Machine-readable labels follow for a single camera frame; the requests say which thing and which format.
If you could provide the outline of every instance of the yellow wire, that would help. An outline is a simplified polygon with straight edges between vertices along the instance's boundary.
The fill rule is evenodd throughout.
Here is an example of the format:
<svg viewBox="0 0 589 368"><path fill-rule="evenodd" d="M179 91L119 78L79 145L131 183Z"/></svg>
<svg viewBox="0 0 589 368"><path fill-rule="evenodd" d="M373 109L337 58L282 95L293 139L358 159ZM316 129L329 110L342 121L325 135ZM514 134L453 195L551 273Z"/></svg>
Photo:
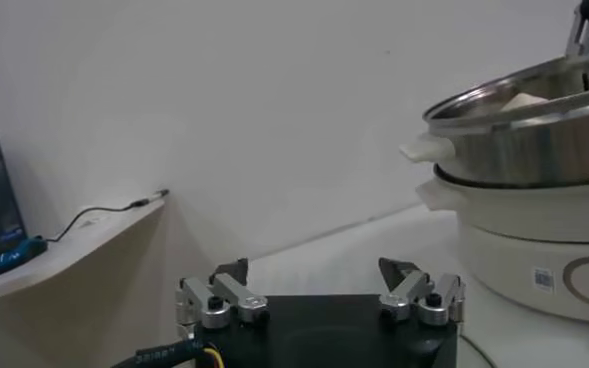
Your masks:
<svg viewBox="0 0 589 368"><path fill-rule="evenodd" d="M225 364L223 364L223 357L221 357L221 353L219 353L217 350L214 350L212 348L205 348L203 349L204 352L206 352L207 354L211 355L212 358L214 358L214 360L216 360L216 365L218 366L218 368L225 368Z"/></svg>

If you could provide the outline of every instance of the pot handle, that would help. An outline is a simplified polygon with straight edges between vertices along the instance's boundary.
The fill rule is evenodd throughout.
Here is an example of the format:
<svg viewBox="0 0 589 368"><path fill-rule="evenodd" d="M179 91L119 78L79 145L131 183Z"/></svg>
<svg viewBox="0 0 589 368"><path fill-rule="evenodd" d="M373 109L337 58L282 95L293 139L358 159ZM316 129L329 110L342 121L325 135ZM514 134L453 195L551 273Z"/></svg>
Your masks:
<svg viewBox="0 0 589 368"><path fill-rule="evenodd" d="M399 149L413 163L437 162L456 156L452 141L427 132L419 135L414 142L401 145Z"/></svg>
<svg viewBox="0 0 589 368"><path fill-rule="evenodd" d="M419 185L416 194L431 211L458 211L467 204L463 194L432 179Z"/></svg>

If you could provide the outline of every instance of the black base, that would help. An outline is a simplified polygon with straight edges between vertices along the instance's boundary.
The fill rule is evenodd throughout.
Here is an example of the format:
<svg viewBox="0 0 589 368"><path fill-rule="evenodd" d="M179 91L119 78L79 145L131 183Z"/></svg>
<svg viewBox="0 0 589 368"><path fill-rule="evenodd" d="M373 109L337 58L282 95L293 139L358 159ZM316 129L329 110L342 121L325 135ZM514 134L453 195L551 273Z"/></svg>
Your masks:
<svg viewBox="0 0 589 368"><path fill-rule="evenodd" d="M456 367L455 324L434 328L413 318L390 325L380 318L378 298L271 296L262 329L233 318L226 329L199 325L196 334L220 350L226 368ZM196 367L214 365L203 356Z"/></svg>

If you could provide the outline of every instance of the computer mouse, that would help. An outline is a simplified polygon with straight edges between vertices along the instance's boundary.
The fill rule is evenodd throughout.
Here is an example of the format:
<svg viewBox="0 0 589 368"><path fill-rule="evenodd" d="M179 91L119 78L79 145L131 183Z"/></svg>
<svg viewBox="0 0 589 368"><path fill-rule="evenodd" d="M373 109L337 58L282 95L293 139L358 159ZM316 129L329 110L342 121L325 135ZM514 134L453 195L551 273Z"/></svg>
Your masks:
<svg viewBox="0 0 589 368"><path fill-rule="evenodd" d="M47 250L47 241L41 237L23 240L16 248L0 254L0 274L28 262Z"/></svg>

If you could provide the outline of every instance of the barcode label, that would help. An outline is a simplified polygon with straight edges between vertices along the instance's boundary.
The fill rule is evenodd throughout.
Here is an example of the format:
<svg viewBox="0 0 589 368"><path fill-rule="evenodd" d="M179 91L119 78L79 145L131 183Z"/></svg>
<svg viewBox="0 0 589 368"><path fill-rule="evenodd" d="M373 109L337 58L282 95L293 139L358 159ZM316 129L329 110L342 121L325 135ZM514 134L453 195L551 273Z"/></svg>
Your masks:
<svg viewBox="0 0 589 368"><path fill-rule="evenodd" d="M554 273L544 268L532 270L534 288L546 293L554 292Z"/></svg>

